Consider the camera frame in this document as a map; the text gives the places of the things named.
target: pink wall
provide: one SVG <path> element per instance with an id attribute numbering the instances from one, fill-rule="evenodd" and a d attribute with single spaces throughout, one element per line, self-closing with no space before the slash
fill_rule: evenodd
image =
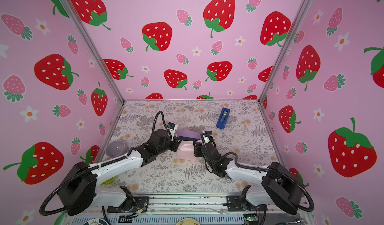
<path id="1" fill-rule="evenodd" d="M 383 8 L 376 0 L 315 0 L 300 27 L 304 38 L 292 44 L 268 93 L 266 112 L 291 172 L 309 183 L 317 224 L 382 220 L 384 60 L 383 51 L 364 49 L 383 46 Z M 294 130 L 290 110 L 301 121 Z"/>
<path id="2" fill-rule="evenodd" d="M 60 13 L 63 12 L 61 8 L 56 7 L 54 15 L 53 7 L 51 0 L 0 0 L 0 14 L 15 16 L 2 15 L 0 21 L 0 80 L 2 93 L 6 93 L 0 99 L 0 120 L 3 122 L 1 167 L 22 162 L 1 172 L 1 220 L 4 224 L 54 224 L 59 214 L 40 216 L 40 204 L 70 168 L 82 161 L 80 156 L 86 158 L 91 146 L 101 145 L 105 136 L 100 133 L 99 124 L 103 123 L 105 133 L 108 132 L 118 109 L 118 104 L 113 101 L 114 94 L 100 70 L 97 66 L 90 67 L 91 55 L 72 22 Z M 23 39 L 23 32 L 24 35 L 31 34 L 32 38 Z M 76 39 L 76 44 L 70 43 L 75 54 L 68 45 L 69 35 Z M 42 60 L 52 54 L 58 55 Z M 61 73 L 63 58 L 70 64 L 72 72 L 79 75 L 73 75 L 71 86 L 68 86 L 68 77 Z M 63 74 L 70 75 L 68 65 L 65 69 L 67 73 Z M 17 77 L 7 80 L 11 75 Z M 93 90 L 99 87 L 98 82 L 108 98 L 102 116 L 96 115 L 91 101 Z M 79 89 L 86 95 L 86 100 L 84 95 L 81 96 L 82 103 L 77 94 Z M 64 109 L 59 111 L 58 117 L 55 116 L 52 110 L 56 105 L 67 106 L 70 114 Z M 79 129 L 80 119 L 85 123 Z M 62 204 L 56 197 L 48 209 L 59 207 Z"/>
<path id="3" fill-rule="evenodd" d="M 268 68 L 273 65 L 280 50 L 275 42 L 271 46 L 264 44 L 272 37 L 270 33 L 274 35 L 277 32 L 282 35 L 280 44 L 284 42 L 283 34 L 289 29 L 302 0 L 215 0 L 217 5 L 209 5 L 212 0 L 71 1 L 101 56 L 109 59 L 108 65 L 112 66 L 113 62 L 124 65 L 128 76 L 133 76 L 120 77 L 115 72 L 117 66 L 111 68 L 112 75 L 116 75 L 115 82 L 126 99 L 144 99 L 152 93 L 159 93 L 165 99 L 197 98 L 201 95 L 210 95 L 215 99 L 240 99 L 260 95 L 265 79 L 261 81 L 259 74 L 262 76 L 264 70 L 270 72 Z M 92 10 L 96 11 L 95 16 L 90 13 Z M 204 18 L 211 28 L 207 27 Z M 218 18 L 219 24 L 214 26 L 211 18 Z M 263 26 L 265 20 L 267 31 Z M 145 32 L 148 43 L 155 38 L 152 46 L 148 46 L 142 32 Z M 211 52 L 213 47 L 218 54 Z M 256 67 L 255 62 L 248 62 L 251 58 L 256 59 Z M 183 64 L 185 59 L 188 59 L 188 64 Z M 208 65 L 215 62 L 218 63 L 214 64 L 213 72 L 222 70 L 220 64 L 227 66 L 226 69 L 232 67 L 227 73 L 224 69 L 221 74 L 211 75 L 218 81 L 211 80 L 207 75 Z M 178 71 L 179 76 L 167 70 Z M 165 71 L 166 76 L 171 73 L 169 79 L 165 79 Z M 175 82 L 181 80 L 185 87 L 175 88 L 178 86 Z"/>

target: floral tablecloth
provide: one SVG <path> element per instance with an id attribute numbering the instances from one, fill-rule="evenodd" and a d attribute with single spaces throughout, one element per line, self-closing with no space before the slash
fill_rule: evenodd
<path id="1" fill-rule="evenodd" d="M 216 127 L 222 107 L 231 110 L 224 130 Z M 154 116 L 160 110 L 166 123 L 176 123 L 178 130 L 211 130 L 222 155 L 234 151 L 239 162 L 260 166 L 277 161 L 258 104 L 251 100 L 127 101 L 111 141 L 140 146 L 148 140 Z M 157 119 L 156 129 L 159 128 L 164 128 L 161 117 Z M 219 178 L 206 170 L 202 158 L 190 162 L 167 151 L 144 167 L 118 175 L 106 187 L 120 185 L 134 193 L 239 192 L 248 182 Z"/>

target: white flower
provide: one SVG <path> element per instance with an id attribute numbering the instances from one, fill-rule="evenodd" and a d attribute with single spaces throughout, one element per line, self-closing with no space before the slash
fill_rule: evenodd
<path id="1" fill-rule="evenodd" d="M 192 50 L 192 52 L 193 52 L 193 56 L 195 55 L 200 56 L 201 50 L 199 50 L 199 48 L 196 47 L 196 49 Z"/>
<path id="2" fill-rule="evenodd" d="M 324 224 L 324 225 L 332 225 L 329 221 L 329 217 L 325 217 L 323 214 L 321 214 L 322 216 L 322 220 L 321 220 L 321 223 Z"/>
<path id="3" fill-rule="evenodd" d="M 47 35 L 47 33 L 50 33 L 50 29 L 47 27 L 47 22 L 43 21 L 41 22 L 38 18 L 36 18 L 36 29 L 41 30 L 43 35 Z"/>
<path id="4" fill-rule="evenodd" d="M 289 153 L 290 150 L 289 150 L 289 148 L 288 148 L 288 145 L 285 145 L 285 146 L 284 146 L 284 151 L 285 151 L 287 154 Z"/>
<path id="5" fill-rule="evenodd" d="M 27 223 L 32 222 L 33 221 L 32 215 L 34 212 L 35 212 L 34 209 L 31 212 L 24 211 L 23 217 L 17 220 L 16 224 L 26 225 Z"/>
<path id="6" fill-rule="evenodd" d="M 318 110 L 313 110 L 314 112 L 314 117 L 313 119 L 317 119 L 319 122 L 321 122 L 321 117 L 324 117 L 324 113 L 321 112 L 321 108 L 319 108 Z"/>
<path id="7" fill-rule="evenodd" d="M 313 172 L 317 173 L 317 175 L 319 175 L 319 178 L 321 178 L 321 175 L 325 174 L 324 170 L 321 169 L 321 165 L 316 165 L 315 163 L 313 165 L 314 165 Z"/>
<path id="8" fill-rule="evenodd" d="M 3 56 L 4 58 L 7 57 L 7 54 L 5 53 L 5 51 L 8 49 L 9 47 L 7 45 L 0 45 L 0 56 Z"/>
<path id="9" fill-rule="evenodd" d="M 347 32 L 344 36 L 343 35 L 339 35 L 338 38 L 337 38 L 338 41 L 336 42 L 334 47 L 339 47 L 339 51 L 341 51 L 343 49 L 344 45 L 348 45 L 349 44 L 348 36 L 349 36 L 349 32 Z"/>
<path id="10" fill-rule="evenodd" d="M 84 128 L 84 124 L 85 124 L 85 121 L 82 121 L 81 118 L 79 119 L 79 122 L 76 123 L 79 130 Z"/>
<path id="11" fill-rule="evenodd" d="M 93 60 L 93 58 L 91 58 L 90 60 L 88 60 L 88 63 L 89 63 L 89 67 L 90 67 L 90 68 L 95 68 L 95 61 Z"/>
<path id="12" fill-rule="evenodd" d="M 235 41 L 236 41 L 235 45 L 243 46 L 243 42 L 245 41 L 245 39 L 243 39 L 243 36 L 240 36 L 238 39 L 235 39 Z"/>
<path id="13" fill-rule="evenodd" d="M 141 66 L 141 71 L 144 71 L 146 74 L 148 74 L 148 71 L 151 71 L 148 69 L 148 66 Z"/>
<path id="14" fill-rule="evenodd" d="M 320 23 L 320 18 L 323 16 L 323 14 L 324 14 L 324 12 L 321 12 L 321 10 L 319 10 L 318 12 L 317 12 L 317 14 L 315 14 L 314 16 L 313 16 L 313 19 L 314 19 L 314 21 L 313 21 L 313 24 L 318 24 L 318 23 Z"/>
<path id="15" fill-rule="evenodd" d="M 25 116 L 25 122 L 28 122 L 30 120 L 37 120 L 37 116 L 36 114 L 38 113 L 39 111 L 37 109 L 35 110 L 32 110 L 31 106 L 28 106 L 26 108 L 26 111 L 22 111 L 20 112 L 20 114 L 22 116 Z"/>
<path id="16" fill-rule="evenodd" d="M 241 77 L 240 79 L 239 79 L 239 83 L 243 83 L 244 84 L 244 82 L 246 81 L 247 79 L 244 79 L 244 76 L 243 77 Z"/>

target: strawberry wallpaper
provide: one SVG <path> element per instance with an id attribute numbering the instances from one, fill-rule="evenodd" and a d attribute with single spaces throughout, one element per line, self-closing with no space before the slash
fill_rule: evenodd
<path id="1" fill-rule="evenodd" d="M 70 1 L 125 99 L 242 99 L 260 96 L 302 0 Z"/>
<path id="2" fill-rule="evenodd" d="M 264 101 L 317 224 L 382 220 L 383 8 L 314 0 Z"/>
<path id="3" fill-rule="evenodd" d="M 58 0 L 0 8 L 1 219 L 54 224 L 60 214 L 40 216 L 42 201 L 94 160 L 119 104 Z"/>

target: patterned tabletop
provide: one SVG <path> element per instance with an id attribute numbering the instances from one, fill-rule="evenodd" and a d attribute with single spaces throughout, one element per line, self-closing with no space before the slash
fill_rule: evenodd
<path id="1" fill-rule="evenodd" d="M 230 114 L 224 130 L 216 127 L 222 107 Z M 256 101 L 252 100 L 164 100 L 128 101 L 111 141 L 122 140 L 129 147 L 140 146 L 149 139 L 154 116 L 163 111 L 166 124 L 178 130 L 202 132 L 212 130 L 218 151 L 234 151 L 242 163 L 270 165 L 278 161 Z M 161 118 L 156 129 L 164 128 Z M 103 161 L 110 159 L 104 155 Z M 150 164 L 117 176 L 106 187 L 127 186 L 134 193 L 239 192 L 249 183 L 219 178 L 209 173 L 200 158 L 196 162 L 178 159 L 167 151 Z"/>

